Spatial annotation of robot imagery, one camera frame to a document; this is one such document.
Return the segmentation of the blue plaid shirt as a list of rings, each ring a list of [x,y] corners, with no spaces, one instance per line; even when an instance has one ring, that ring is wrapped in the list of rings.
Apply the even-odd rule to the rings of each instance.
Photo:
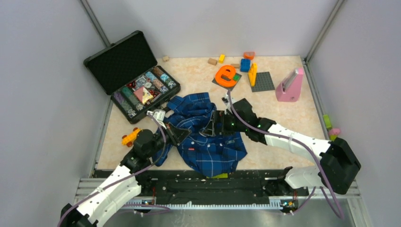
[[[213,111],[217,110],[207,92],[175,96],[167,103],[167,107],[173,111],[166,118],[167,123],[179,129],[191,130],[191,134],[177,147],[190,168],[206,177],[236,170],[238,162],[247,155],[241,134],[236,132],[228,136],[210,137],[201,133]]]

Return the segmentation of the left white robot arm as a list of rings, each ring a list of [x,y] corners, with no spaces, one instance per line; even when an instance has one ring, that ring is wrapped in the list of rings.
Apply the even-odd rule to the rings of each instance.
[[[116,169],[87,197],[75,205],[67,204],[61,211],[59,227],[102,227],[123,205],[138,195],[150,193],[152,183],[146,178],[135,179],[151,168],[150,158],[168,145],[179,145],[191,130],[171,124],[161,127],[159,133],[135,129],[123,137],[132,144],[131,151]]]

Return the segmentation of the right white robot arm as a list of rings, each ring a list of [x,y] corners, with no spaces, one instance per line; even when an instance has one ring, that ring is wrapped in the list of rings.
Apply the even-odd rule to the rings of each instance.
[[[348,142],[342,138],[317,139],[289,130],[274,120],[258,117],[245,99],[223,98],[226,110],[212,111],[202,134],[228,136],[243,132],[254,141],[288,150],[314,162],[309,167],[287,167],[277,182],[278,191],[290,195],[301,187],[332,188],[336,194],[348,192],[361,169],[361,164]]]

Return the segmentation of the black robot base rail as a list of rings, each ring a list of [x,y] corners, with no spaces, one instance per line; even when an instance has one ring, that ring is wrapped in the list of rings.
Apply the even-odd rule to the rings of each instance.
[[[237,170],[226,178],[207,178],[191,170],[149,170],[136,177],[142,187],[127,206],[155,204],[170,209],[282,209],[311,189],[292,189],[282,170]]]

